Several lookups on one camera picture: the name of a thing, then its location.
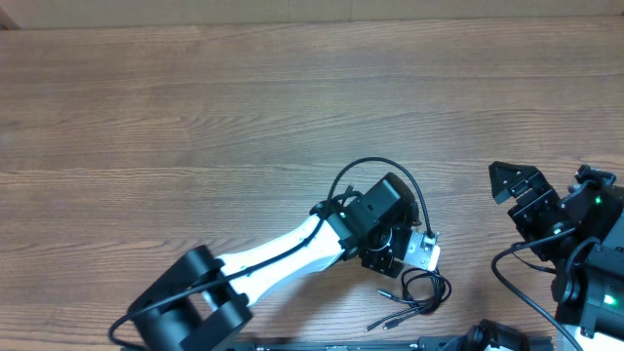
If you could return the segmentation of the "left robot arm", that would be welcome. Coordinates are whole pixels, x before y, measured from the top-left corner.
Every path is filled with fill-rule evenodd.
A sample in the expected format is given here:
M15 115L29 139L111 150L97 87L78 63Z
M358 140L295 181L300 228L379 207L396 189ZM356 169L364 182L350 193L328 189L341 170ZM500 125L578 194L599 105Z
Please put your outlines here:
M368 192L347 188L317 204L293 231L254 249L186 252L129 307L146 350L223 350L273 291L340 260L395 278L405 265L431 271L440 249L415 231L420 212L389 173Z

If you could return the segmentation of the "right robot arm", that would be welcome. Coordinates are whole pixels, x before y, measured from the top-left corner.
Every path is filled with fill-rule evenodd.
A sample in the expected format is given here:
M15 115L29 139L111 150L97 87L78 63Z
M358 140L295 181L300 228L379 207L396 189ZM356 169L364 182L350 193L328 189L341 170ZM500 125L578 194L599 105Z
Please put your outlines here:
M579 167L567 195L560 196L536 167L495 161L488 167L497 204L508 212L522 240L498 253L530 250L536 270L553 275L555 313L547 312L506 279L494 276L557 330L560 350L620 350L623 347L623 189L614 173Z

